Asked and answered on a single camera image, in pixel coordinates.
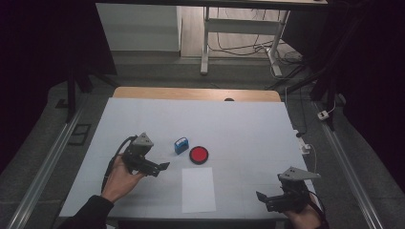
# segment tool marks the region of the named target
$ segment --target small blue box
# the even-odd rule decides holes
[[[178,155],[186,151],[188,147],[188,139],[186,137],[182,137],[175,142],[175,152]]]

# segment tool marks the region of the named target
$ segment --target hand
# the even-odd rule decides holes
[[[143,177],[145,174],[142,173],[130,174],[118,155],[101,196],[114,203],[131,192]]]
[[[312,195],[310,195],[310,198],[312,202],[315,202]],[[300,213],[286,211],[284,215],[289,218],[294,229],[314,229],[321,225],[318,213],[309,205]]]

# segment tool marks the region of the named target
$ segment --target electrical outlet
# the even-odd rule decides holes
[[[325,119],[327,119],[329,117],[329,114],[327,113],[327,111],[323,111],[321,113],[318,113],[318,117],[321,120],[325,120]]]

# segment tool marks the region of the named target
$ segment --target red button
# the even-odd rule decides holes
[[[195,164],[204,164],[208,160],[208,151],[203,146],[196,146],[190,151],[190,159]]]

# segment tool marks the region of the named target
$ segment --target metal frame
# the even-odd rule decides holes
[[[17,210],[12,216],[9,225],[7,226],[8,229],[22,229],[27,224],[32,210],[35,207],[36,202],[39,200],[39,197],[41,196],[42,191],[44,190],[45,185],[53,172],[54,166],[62,155],[62,152],[68,143],[69,137],[75,128],[75,124],[82,114],[83,108],[86,106],[87,98],[87,94],[81,95],[78,101],[79,106],[77,108],[77,112],[73,116],[71,122],[65,124],[56,141],[53,143],[51,150],[48,152],[47,157],[33,179],[27,193],[21,200],[20,205],[18,205]]]
[[[317,113],[321,112],[321,109],[318,108],[315,102],[312,102],[312,105],[314,106]],[[369,224],[369,227],[372,229],[383,229],[384,226],[379,219],[377,212],[375,211],[373,203],[371,202],[369,195],[366,193],[362,184],[360,183],[360,179],[353,169],[353,166],[349,158],[347,157],[345,149],[340,143],[339,137],[337,136],[336,132],[332,131],[326,122],[322,122],[322,128],[333,149],[334,154],[336,155],[336,159],[339,162],[340,168],[342,168],[343,174],[345,175],[346,180],[348,181],[349,186],[352,189],[352,193],[358,201],[358,205],[363,212],[364,218]]]
[[[277,47],[287,22],[289,11],[285,11],[281,21],[252,21],[236,19],[209,18],[209,7],[205,8],[203,44],[202,44],[202,66],[201,74],[208,74],[208,34],[210,32],[240,33],[240,34],[263,34],[274,35],[273,44],[266,49],[271,69],[276,77],[280,77],[280,66],[277,63]]]

